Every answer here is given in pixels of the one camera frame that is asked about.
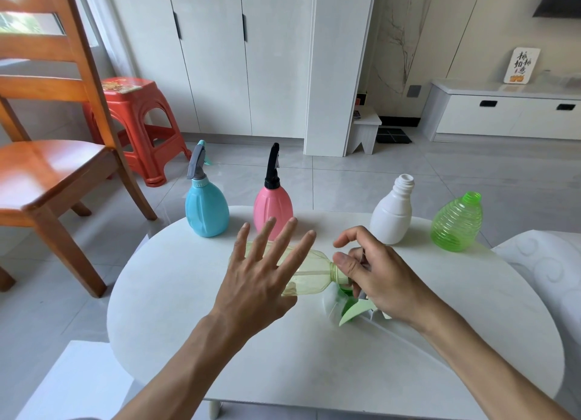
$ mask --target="black handle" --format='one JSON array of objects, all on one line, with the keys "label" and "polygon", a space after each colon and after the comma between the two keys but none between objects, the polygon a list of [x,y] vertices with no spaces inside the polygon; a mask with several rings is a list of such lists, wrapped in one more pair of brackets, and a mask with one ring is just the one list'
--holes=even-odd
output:
[{"label": "black handle", "polygon": [[575,105],[568,105],[567,103],[561,103],[556,108],[558,111],[572,111],[575,109]]},{"label": "black handle", "polygon": [[494,108],[497,103],[497,100],[483,100],[480,102],[480,106],[483,108]]},{"label": "black handle", "polygon": [[178,31],[179,40],[181,40],[181,30],[179,29],[178,14],[174,11],[174,21],[176,22],[176,30]]},{"label": "black handle", "polygon": [[244,42],[248,42],[248,35],[246,34],[246,15],[242,15],[242,31],[244,32]]}]

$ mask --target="stool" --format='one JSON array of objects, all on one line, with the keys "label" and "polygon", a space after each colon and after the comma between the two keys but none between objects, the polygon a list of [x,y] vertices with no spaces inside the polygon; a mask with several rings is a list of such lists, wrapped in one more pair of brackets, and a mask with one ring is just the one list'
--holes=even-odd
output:
[{"label": "stool", "polygon": [[360,118],[353,119],[351,124],[347,153],[352,154],[361,144],[363,145],[363,151],[367,155],[371,155],[375,146],[377,130],[381,126],[381,119],[375,114],[374,109],[369,106],[356,105],[355,111],[359,111]]},{"label": "stool", "polygon": [[[153,80],[117,77],[106,78],[101,83],[112,118],[124,128],[118,133],[121,146],[131,144],[133,148],[133,151],[125,151],[130,168],[140,174],[149,187],[165,184],[167,179],[163,168],[166,163],[180,152],[188,160],[192,157],[166,98]],[[145,123],[145,115],[154,108],[166,113],[171,127]],[[83,104],[83,112],[93,141],[103,144],[89,104]],[[158,139],[164,142],[155,146]]]}]

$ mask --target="red plastic stool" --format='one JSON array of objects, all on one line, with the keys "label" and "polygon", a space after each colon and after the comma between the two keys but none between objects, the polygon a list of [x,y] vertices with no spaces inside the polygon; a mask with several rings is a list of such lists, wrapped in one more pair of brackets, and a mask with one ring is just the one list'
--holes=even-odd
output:
[{"label": "red plastic stool", "polygon": [[[119,132],[121,146],[131,144],[133,148],[133,152],[125,151],[129,166],[143,177],[147,186],[158,187],[165,184],[167,179],[163,168],[166,163],[180,152],[188,160],[192,157],[166,98],[153,80],[106,78],[102,85],[112,118],[119,121],[124,128]],[[145,123],[145,115],[154,108],[160,108],[166,113],[171,128]],[[83,111],[93,141],[103,144],[91,107],[84,104]],[[164,142],[154,146],[156,139]]]}]

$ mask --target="cabinet door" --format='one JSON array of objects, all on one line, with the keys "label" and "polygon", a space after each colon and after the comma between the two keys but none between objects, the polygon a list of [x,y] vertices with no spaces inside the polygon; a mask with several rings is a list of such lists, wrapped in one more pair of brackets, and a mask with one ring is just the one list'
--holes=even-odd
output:
[{"label": "cabinet door", "polygon": [[438,133],[508,135],[524,107],[523,98],[452,95]]},{"label": "cabinet door", "polygon": [[304,138],[313,0],[242,0],[252,135]]},{"label": "cabinet door", "polygon": [[171,0],[200,130],[251,135],[240,0]]},{"label": "cabinet door", "polygon": [[[113,0],[138,77],[155,80],[183,132],[200,132],[170,0]],[[153,111],[156,124],[166,117]]]},{"label": "cabinet door", "polygon": [[581,140],[581,101],[527,98],[513,137]]}]

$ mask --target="marble wall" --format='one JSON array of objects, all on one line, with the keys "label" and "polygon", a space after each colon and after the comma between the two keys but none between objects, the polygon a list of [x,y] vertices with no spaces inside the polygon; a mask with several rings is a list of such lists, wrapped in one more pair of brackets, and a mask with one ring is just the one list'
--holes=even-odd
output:
[{"label": "marble wall", "polygon": [[379,115],[405,116],[402,97],[431,0],[377,0],[379,30],[367,81],[367,104]]}]

